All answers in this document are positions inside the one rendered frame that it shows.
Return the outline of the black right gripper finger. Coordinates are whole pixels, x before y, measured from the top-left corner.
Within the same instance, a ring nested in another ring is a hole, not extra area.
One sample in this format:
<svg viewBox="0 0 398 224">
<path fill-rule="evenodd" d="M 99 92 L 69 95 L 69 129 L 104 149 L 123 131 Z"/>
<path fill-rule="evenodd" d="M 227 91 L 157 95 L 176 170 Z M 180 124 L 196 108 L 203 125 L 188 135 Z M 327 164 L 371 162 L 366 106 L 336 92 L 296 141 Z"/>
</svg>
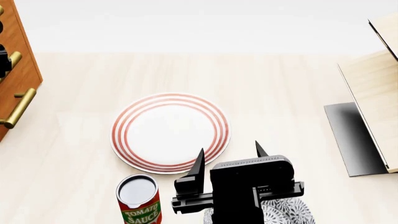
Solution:
<svg viewBox="0 0 398 224">
<path fill-rule="evenodd" d="M 205 177 L 205 153 L 201 149 L 193 167 L 187 175 L 174 181 L 177 197 L 188 197 L 203 193 Z"/>
<path fill-rule="evenodd" d="M 256 145 L 256 152 L 257 152 L 258 157 L 269 156 L 257 141 L 255 141 L 255 145 Z"/>
</svg>

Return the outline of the brown wooden drawer cabinet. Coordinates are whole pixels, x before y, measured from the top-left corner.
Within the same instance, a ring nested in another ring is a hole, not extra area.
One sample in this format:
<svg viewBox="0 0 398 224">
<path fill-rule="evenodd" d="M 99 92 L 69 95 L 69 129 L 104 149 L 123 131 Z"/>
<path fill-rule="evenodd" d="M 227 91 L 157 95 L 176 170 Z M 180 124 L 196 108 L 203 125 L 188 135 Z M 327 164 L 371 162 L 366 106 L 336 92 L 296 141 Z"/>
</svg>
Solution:
<svg viewBox="0 0 398 224">
<path fill-rule="evenodd" d="M 0 83 L 0 118 L 7 118 L 20 98 L 15 93 L 24 93 L 29 88 L 36 89 L 43 82 L 39 67 L 22 25 L 14 0 L 0 0 L 4 13 L 0 16 L 0 44 L 7 50 L 8 57 L 20 52 L 22 59 Z M 0 124 L 0 141 L 10 129 Z"/>
</svg>

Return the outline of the light wooden box cabinet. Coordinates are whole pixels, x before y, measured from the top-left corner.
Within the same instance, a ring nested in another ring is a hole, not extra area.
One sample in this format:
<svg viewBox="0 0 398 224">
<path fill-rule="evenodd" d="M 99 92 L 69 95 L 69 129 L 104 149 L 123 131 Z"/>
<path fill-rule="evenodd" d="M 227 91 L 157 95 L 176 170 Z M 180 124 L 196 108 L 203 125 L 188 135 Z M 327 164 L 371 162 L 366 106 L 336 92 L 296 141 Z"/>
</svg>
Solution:
<svg viewBox="0 0 398 224">
<path fill-rule="evenodd" d="M 388 173 L 398 173 L 398 11 L 368 21 L 385 49 L 339 66 Z"/>
</svg>

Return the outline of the white plate with red rings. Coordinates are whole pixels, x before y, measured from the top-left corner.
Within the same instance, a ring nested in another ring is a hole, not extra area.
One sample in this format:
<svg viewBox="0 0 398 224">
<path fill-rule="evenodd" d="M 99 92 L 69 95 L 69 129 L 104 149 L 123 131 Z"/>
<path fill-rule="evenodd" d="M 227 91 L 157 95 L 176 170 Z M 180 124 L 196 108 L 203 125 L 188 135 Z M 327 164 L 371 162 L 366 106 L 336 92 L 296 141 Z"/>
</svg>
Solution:
<svg viewBox="0 0 398 224">
<path fill-rule="evenodd" d="M 231 123 L 216 104 L 186 93 L 140 98 L 115 117 L 109 132 L 120 160 L 155 174 L 179 174 L 192 168 L 200 151 L 205 163 L 228 147 Z"/>
</svg>

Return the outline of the grey leaf patterned bowl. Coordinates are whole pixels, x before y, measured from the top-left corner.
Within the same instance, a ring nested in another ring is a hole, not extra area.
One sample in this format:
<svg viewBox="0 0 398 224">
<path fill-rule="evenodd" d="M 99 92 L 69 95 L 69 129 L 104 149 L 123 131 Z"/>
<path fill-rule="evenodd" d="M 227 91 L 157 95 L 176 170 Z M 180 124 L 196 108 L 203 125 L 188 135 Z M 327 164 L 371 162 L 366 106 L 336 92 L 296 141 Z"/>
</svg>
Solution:
<svg viewBox="0 0 398 224">
<path fill-rule="evenodd" d="M 242 218 L 238 223 L 223 219 L 218 224 L 255 224 L 249 219 L 247 212 L 236 203 L 225 205 L 228 216 L 233 220 Z M 298 197 L 275 199 L 261 202 L 264 216 L 263 224 L 316 224 L 309 207 Z"/>
</svg>

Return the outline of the red tomato sauce can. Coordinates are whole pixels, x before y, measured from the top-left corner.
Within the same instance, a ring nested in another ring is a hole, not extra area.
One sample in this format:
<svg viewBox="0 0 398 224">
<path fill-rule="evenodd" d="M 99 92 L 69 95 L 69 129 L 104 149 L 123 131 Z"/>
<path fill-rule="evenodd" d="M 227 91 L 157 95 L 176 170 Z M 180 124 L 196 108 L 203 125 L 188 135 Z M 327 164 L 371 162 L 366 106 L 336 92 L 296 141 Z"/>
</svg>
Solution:
<svg viewBox="0 0 398 224">
<path fill-rule="evenodd" d="M 161 224 L 159 186 L 153 177 L 126 177 L 118 184 L 116 197 L 124 224 Z"/>
</svg>

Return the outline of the black flat panel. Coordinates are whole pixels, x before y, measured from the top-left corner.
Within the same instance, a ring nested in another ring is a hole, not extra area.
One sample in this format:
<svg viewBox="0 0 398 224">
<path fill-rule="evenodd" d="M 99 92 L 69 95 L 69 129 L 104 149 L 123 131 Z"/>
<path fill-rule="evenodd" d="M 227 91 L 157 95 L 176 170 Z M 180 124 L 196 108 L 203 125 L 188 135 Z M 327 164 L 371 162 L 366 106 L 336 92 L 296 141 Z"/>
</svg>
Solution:
<svg viewBox="0 0 398 224">
<path fill-rule="evenodd" d="M 326 105 L 324 110 L 348 175 L 387 174 L 387 168 L 355 103 Z"/>
</svg>

